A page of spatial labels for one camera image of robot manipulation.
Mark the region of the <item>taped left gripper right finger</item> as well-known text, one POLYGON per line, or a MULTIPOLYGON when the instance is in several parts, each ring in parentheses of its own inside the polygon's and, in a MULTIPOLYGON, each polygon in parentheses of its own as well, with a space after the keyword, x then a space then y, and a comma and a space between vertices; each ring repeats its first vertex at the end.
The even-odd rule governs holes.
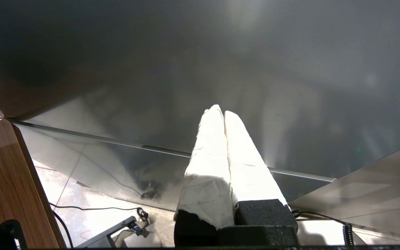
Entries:
POLYGON ((218 231, 223 246, 298 245, 298 223, 240 117, 224 114, 234 225, 218 231))

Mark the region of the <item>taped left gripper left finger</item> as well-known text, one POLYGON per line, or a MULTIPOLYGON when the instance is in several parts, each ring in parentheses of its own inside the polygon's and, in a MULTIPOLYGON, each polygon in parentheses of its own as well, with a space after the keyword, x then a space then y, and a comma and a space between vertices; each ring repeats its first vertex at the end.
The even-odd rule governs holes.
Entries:
POLYGON ((218 105, 202 114, 174 215, 176 247, 217 245, 218 232, 234 226, 224 116, 218 105))

